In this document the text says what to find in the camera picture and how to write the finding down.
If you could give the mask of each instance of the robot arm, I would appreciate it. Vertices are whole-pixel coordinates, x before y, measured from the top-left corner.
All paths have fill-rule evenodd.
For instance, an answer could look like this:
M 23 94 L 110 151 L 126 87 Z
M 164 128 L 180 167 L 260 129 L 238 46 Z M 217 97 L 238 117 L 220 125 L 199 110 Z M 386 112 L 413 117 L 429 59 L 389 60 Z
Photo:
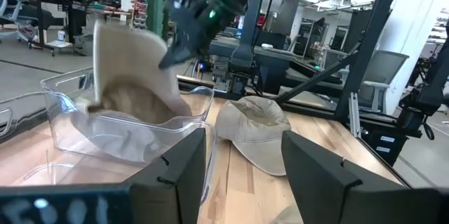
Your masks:
M 159 67 L 206 55 L 214 37 L 238 15 L 248 0 L 167 0 L 165 7 L 176 23 L 175 38 Z

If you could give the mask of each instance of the green led light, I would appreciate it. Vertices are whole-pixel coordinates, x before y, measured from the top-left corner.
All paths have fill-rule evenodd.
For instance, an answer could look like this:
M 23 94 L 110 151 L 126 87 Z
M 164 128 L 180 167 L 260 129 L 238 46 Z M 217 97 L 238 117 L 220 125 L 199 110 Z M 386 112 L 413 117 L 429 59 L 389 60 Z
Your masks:
M 212 10 L 212 11 L 209 13 L 209 18 L 214 18 L 214 17 L 215 17 L 215 11 Z

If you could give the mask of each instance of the concrete floor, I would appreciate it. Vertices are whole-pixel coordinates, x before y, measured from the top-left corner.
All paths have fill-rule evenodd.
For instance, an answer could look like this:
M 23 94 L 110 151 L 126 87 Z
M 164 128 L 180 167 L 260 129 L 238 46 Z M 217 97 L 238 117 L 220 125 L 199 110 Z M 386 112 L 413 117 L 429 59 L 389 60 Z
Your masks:
M 52 39 L 55 34 L 48 34 Z M 19 43 L 14 36 L 2 38 L 0 44 L 0 100 L 14 98 L 25 93 L 41 91 L 39 82 L 42 79 L 57 75 L 59 72 L 70 72 L 92 65 L 91 57 L 81 57 L 72 53 L 56 53 L 54 58 L 49 51 L 29 50 L 25 43 Z M 177 74 L 184 74 L 189 63 L 177 66 Z M 185 75 L 189 76 L 192 67 Z M 210 74 L 204 79 L 211 80 Z M 43 107 L 42 100 L 32 100 L 16 104 L 18 113 L 26 113 Z M 5 117 L 0 113 L 0 121 Z M 449 126 L 441 122 L 449 120 L 440 112 L 429 118 L 436 139 L 430 141 L 423 138 L 410 139 L 394 168 L 414 187 L 449 187 Z

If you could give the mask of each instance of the table leg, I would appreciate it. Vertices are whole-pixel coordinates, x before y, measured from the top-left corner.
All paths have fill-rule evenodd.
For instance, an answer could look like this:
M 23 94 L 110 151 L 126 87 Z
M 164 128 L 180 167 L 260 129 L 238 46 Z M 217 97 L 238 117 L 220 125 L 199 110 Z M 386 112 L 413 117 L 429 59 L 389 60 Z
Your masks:
M 75 24 L 74 24 L 74 14 L 73 14 L 73 5 L 72 2 L 69 1 L 69 3 L 67 4 L 68 7 L 68 16 L 69 16 L 69 43 L 74 44 L 75 40 L 73 38 L 73 33 L 75 32 L 74 28 L 75 28 Z
M 43 36 L 43 13 L 42 13 L 42 1 L 37 1 L 37 19 L 39 20 L 38 28 L 39 28 L 39 45 L 40 47 L 45 46 L 45 37 Z

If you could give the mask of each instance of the wooden tabletop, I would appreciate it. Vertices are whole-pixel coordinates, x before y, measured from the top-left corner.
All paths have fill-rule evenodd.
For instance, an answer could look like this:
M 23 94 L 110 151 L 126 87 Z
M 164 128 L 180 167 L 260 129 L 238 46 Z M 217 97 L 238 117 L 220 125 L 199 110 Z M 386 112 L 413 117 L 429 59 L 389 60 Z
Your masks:
M 226 100 L 219 98 L 213 100 L 207 118 L 208 123 L 215 124 L 217 114 L 225 102 Z M 294 132 L 365 169 L 399 183 L 340 123 L 289 112 L 286 114 Z M 103 182 L 119 182 L 120 179 L 126 179 L 138 171 L 127 168 L 129 166 L 126 165 L 120 166 L 109 162 L 93 164 L 89 157 L 64 156 L 63 159 L 58 151 L 48 151 L 52 147 L 51 130 L 47 123 L 0 145 L 0 185 L 40 184 L 40 181 L 25 181 L 24 176 L 36 166 L 48 162 L 70 162 L 89 166 L 91 170 L 76 175 L 83 176 L 82 181 L 90 179 L 96 180 L 97 183 L 97 177 L 101 176 L 100 171 L 96 169 L 99 166 L 103 170 L 116 172 L 112 177 L 101 177 Z M 228 140 L 219 140 L 216 158 L 211 188 L 205 204 L 201 207 L 199 223 L 268 224 L 287 206 L 295 203 L 285 177 L 273 177 L 263 173 L 248 162 Z M 78 181 L 73 177 L 70 178 L 71 180 L 66 179 L 65 182 Z
M 213 101 L 207 122 L 215 124 L 225 100 Z M 399 181 L 343 125 L 287 112 L 292 131 L 396 183 Z M 268 224 L 295 200 L 287 178 L 267 175 L 228 141 L 220 139 L 211 190 L 201 224 Z

